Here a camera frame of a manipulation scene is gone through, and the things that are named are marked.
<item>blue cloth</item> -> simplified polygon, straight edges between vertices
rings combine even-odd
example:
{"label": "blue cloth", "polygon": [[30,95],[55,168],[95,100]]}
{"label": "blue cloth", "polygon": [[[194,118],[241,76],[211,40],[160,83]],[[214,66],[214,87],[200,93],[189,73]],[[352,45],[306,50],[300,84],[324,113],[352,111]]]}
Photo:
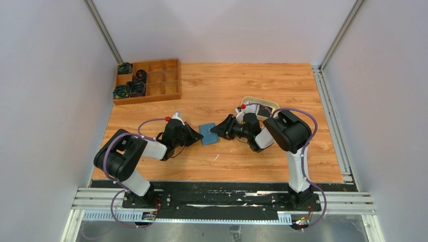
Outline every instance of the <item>blue cloth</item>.
{"label": "blue cloth", "polygon": [[202,145],[210,145],[220,141],[219,136],[216,133],[210,131],[210,129],[214,126],[216,126],[214,123],[208,123],[199,126],[199,132],[203,135],[201,140]]}

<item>wooden table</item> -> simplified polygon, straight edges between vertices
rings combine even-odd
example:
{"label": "wooden table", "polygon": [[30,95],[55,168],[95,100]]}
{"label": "wooden table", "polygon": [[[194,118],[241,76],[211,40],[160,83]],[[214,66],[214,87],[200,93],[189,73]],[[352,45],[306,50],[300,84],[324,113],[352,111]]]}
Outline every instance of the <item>wooden table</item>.
{"label": "wooden table", "polygon": [[[318,121],[318,133],[309,145],[308,168],[314,182],[342,182],[326,117],[309,64],[182,64],[180,100],[114,106],[103,144],[120,128],[136,133],[145,120],[172,116],[181,111],[183,120],[196,131],[199,125],[219,124],[235,112],[246,96],[276,102],[280,107],[308,111]],[[313,130],[311,120],[297,114]],[[155,137],[164,121],[147,123],[142,133]],[[159,161],[142,158],[138,171],[149,180],[203,180],[241,182],[286,182],[289,179],[285,153],[275,143],[255,153],[245,143],[221,139],[202,146],[197,142],[176,158]],[[95,169],[92,178],[105,178]]]}

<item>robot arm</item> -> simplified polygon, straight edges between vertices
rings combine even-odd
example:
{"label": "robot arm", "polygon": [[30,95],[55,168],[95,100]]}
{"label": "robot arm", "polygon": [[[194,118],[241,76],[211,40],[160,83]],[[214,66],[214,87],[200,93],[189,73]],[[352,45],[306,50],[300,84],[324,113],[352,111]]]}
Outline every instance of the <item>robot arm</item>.
{"label": "robot arm", "polygon": [[306,177],[302,172],[301,152],[306,141],[312,134],[310,127],[303,120],[288,110],[278,113],[277,117],[269,117],[263,121],[264,127],[260,129],[259,121],[254,113],[244,113],[237,109],[237,116],[230,114],[226,120],[211,129],[220,137],[231,140],[236,136],[248,139],[251,150],[260,152],[275,142],[286,153],[290,181],[289,193],[293,195],[293,203],[303,204],[313,194],[309,182],[306,178],[307,150],[303,154],[303,168]]}
{"label": "robot arm", "polygon": [[181,119],[181,113],[176,112],[167,119],[165,131],[159,133],[156,140],[146,140],[140,135],[128,134],[126,130],[118,130],[101,148],[94,159],[95,167],[103,170],[104,158],[113,140],[118,136],[107,156],[106,169],[110,176],[117,179],[129,190],[136,194],[142,202],[151,203],[154,187],[137,171],[137,163],[141,157],[158,160],[168,160],[174,155],[175,148],[190,146],[203,138]]}
{"label": "robot arm", "polygon": [[307,147],[304,150],[303,162],[301,157],[303,146],[312,135],[312,131],[307,123],[288,110],[279,112],[277,117],[264,120],[263,124],[286,153],[290,170],[289,193],[292,202],[301,205],[313,194],[311,185],[306,179],[309,178]]}

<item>white wall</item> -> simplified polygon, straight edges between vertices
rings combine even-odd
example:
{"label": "white wall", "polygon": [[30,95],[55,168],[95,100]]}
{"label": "white wall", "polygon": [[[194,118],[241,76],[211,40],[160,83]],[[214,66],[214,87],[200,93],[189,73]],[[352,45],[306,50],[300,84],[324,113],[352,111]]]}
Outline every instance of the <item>white wall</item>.
{"label": "white wall", "polygon": [[366,1],[326,76],[386,241],[426,241],[428,2]]}
{"label": "white wall", "polygon": [[320,64],[355,0],[95,0],[124,61]]}
{"label": "white wall", "polygon": [[114,58],[83,1],[60,2],[0,4],[1,241],[60,240],[112,107]]}

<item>wooden tray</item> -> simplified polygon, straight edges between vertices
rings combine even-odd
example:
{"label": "wooden tray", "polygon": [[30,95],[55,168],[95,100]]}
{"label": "wooden tray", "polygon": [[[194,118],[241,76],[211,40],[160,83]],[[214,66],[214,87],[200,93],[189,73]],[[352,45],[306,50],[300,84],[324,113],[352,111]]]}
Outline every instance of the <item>wooden tray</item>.
{"label": "wooden tray", "polygon": [[147,72],[146,96],[113,99],[115,105],[181,99],[181,64],[178,59],[134,62],[131,74],[116,76],[116,87],[132,81],[138,70]]}

